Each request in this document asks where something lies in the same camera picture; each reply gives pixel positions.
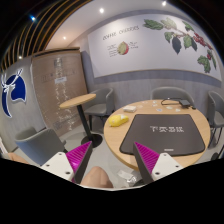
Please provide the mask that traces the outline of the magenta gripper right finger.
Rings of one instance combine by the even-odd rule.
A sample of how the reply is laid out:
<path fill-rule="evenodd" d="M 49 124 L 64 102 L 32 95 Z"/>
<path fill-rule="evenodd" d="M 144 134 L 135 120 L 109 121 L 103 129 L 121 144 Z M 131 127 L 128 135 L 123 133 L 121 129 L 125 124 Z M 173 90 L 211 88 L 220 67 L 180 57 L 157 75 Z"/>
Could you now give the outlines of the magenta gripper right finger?
<path fill-rule="evenodd" d="M 182 169 L 182 166 L 168 153 L 157 153 L 135 142 L 133 153 L 145 184 L 152 183 Z"/>

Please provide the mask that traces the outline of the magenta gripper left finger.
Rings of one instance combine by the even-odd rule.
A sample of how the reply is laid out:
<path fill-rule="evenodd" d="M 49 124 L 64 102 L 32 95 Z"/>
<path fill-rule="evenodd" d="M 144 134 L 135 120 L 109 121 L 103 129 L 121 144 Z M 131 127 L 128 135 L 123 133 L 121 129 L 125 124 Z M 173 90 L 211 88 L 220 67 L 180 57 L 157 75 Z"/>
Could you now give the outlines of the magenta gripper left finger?
<path fill-rule="evenodd" d="M 89 141 L 64 153 L 58 152 L 41 168 L 70 182 L 80 184 L 92 153 Z"/>

